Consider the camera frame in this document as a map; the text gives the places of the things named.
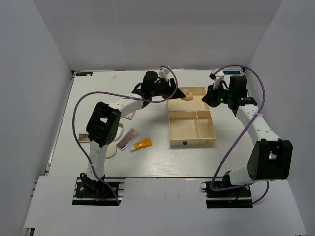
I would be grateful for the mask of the beige makeup sponge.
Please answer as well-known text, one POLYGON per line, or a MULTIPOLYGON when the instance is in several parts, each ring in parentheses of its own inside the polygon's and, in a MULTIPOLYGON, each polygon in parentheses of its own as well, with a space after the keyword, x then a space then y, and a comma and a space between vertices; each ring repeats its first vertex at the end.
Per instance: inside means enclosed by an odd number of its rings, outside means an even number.
POLYGON ((185 97, 182 98, 183 101, 191 101, 193 100, 193 93, 192 92, 189 92, 187 94, 185 94, 185 97))

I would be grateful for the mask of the peach square compact case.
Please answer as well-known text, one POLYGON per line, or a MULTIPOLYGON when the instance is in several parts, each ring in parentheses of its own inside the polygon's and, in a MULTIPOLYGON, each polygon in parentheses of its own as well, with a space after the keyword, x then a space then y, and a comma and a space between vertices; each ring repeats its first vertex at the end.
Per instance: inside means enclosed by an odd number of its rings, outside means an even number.
POLYGON ((124 116, 125 119, 132 120, 136 111, 130 112, 124 116))

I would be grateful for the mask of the orange sunscreen tube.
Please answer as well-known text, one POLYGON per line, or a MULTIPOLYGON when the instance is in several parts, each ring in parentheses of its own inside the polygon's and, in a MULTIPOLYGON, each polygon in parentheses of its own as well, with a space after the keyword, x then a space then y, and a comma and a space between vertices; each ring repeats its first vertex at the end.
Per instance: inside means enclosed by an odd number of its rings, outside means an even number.
POLYGON ((150 138, 145 138, 139 142, 136 142, 131 145, 130 152, 135 152, 143 148, 147 148, 152 145, 152 141, 150 138))

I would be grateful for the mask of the white bottle brown cap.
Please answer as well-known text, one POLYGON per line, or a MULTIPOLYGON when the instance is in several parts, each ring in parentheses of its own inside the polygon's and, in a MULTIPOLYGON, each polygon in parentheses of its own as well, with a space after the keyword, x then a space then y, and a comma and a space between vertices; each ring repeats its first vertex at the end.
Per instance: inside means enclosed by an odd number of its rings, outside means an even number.
POLYGON ((119 140, 121 138, 123 131, 124 131, 124 128, 118 126, 118 130, 117 130, 117 134, 116 134, 116 137, 114 139, 114 142, 116 142, 117 140, 119 140))

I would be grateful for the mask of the long clear eyeshadow palette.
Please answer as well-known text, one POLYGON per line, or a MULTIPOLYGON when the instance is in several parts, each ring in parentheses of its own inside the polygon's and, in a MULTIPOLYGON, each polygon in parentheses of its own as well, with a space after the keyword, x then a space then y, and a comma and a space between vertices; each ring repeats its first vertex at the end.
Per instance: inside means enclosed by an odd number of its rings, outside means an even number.
POLYGON ((116 144, 116 147, 124 151, 139 135, 139 133, 134 130, 133 128, 130 129, 122 138, 121 140, 116 144))

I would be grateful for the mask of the round cream powder puff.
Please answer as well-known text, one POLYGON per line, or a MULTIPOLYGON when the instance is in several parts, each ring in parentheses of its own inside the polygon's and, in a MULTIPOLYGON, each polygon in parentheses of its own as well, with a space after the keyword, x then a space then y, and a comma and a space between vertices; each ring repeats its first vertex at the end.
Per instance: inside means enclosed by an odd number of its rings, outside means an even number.
POLYGON ((114 143, 111 143, 108 148, 107 148, 107 152, 106 152, 106 159, 110 159, 112 157, 114 157, 117 153, 117 147, 114 143))

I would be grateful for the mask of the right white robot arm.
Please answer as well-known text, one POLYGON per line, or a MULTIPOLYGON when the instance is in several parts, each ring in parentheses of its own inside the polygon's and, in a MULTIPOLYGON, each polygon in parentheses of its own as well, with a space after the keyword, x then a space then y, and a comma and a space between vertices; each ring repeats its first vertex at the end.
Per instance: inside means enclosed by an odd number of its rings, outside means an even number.
POLYGON ((240 187, 258 181, 287 179, 293 152, 289 140, 283 140, 269 127, 260 113, 254 98, 247 95, 245 76, 232 75, 228 88, 223 76, 210 74, 214 83, 207 88, 202 101, 214 108, 220 104, 228 105, 235 117, 244 125, 243 134, 248 133, 253 150, 244 167, 227 171, 220 188, 228 196, 234 196, 240 187))

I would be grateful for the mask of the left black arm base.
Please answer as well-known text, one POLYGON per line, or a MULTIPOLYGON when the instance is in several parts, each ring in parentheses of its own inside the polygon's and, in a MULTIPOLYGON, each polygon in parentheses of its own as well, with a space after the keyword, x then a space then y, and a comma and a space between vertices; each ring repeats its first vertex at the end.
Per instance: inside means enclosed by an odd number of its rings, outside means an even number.
POLYGON ((111 189, 99 180, 91 180, 81 173, 76 180, 72 205, 75 206, 118 206, 124 194, 125 179, 102 178, 111 189))

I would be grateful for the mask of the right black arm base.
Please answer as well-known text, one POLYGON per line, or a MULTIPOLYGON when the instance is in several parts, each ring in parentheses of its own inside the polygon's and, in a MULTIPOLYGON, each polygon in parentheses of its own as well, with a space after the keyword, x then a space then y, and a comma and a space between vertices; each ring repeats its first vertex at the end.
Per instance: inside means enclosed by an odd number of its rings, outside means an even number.
POLYGON ((252 195, 249 187, 227 191, 213 191, 210 181, 202 182, 200 188, 206 193, 207 209, 253 208, 252 195))

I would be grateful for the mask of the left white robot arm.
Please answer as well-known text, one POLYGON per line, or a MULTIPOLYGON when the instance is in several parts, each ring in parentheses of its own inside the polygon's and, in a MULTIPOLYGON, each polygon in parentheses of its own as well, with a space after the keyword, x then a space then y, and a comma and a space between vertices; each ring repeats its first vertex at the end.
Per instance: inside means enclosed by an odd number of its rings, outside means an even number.
POLYGON ((145 108, 153 103, 153 97, 161 96, 163 99, 178 99, 185 95, 178 89, 178 80, 175 74, 167 77, 167 72, 161 70, 156 73, 147 71, 143 81, 138 83, 132 96, 105 104, 98 102, 87 124, 87 133, 90 140, 89 165, 85 171, 87 178, 91 179, 87 190, 93 196, 103 193, 104 184, 99 181, 105 176, 104 163, 109 145, 116 139, 120 119, 125 115, 145 108))

